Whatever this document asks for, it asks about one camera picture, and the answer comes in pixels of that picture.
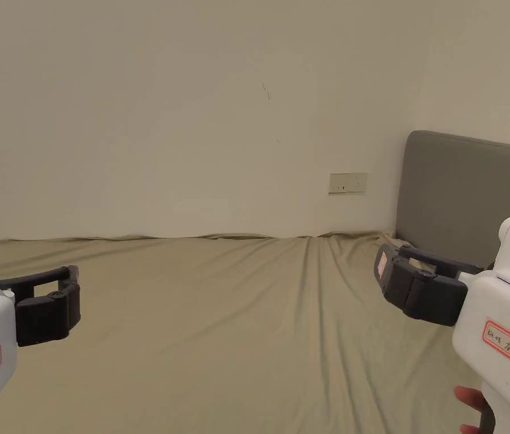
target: bed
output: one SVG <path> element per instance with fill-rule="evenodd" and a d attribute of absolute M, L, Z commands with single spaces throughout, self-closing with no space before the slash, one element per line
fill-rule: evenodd
<path fill-rule="evenodd" d="M 398 236 L 459 259 L 468 249 L 426 237 L 410 207 L 428 193 L 414 169 L 421 148 L 441 153 L 452 142 L 465 159 L 467 140 L 410 135 L 398 203 Z M 485 154 L 500 150 L 480 143 Z M 432 160 L 436 173 L 452 170 Z M 426 189 L 451 188 L 446 179 L 427 179 Z M 442 228 L 458 222 L 441 197 L 434 203 Z M 510 202 L 502 207 L 510 215 Z M 476 235 L 472 259 L 488 263 L 496 234 Z M 82 286 L 70 338 L 20 349 L 0 394 L 0 433 L 455 433 L 476 423 L 452 396 L 455 385 L 480 384 L 453 351 L 452 330 L 383 299 L 373 277 L 382 242 L 402 241 L 335 233 L 0 242 L 0 279 L 72 263 Z"/>

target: mattress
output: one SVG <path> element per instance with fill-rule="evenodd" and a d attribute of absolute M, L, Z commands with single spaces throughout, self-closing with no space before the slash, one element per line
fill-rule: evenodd
<path fill-rule="evenodd" d="M 378 234 L 0 242 L 0 279 L 80 266 L 70 337 L 19 350 L 0 433 L 454 433 L 479 378 L 385 302 Z M 53 290 L 40 289 L 41 293 Z"/>

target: electrical socket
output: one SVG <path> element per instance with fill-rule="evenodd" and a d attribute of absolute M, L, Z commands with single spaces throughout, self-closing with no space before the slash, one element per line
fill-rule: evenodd
<path fill-rule="evenodd" d="M 331 173 L 329 194 L 365 193 L 367 173 Z"/>

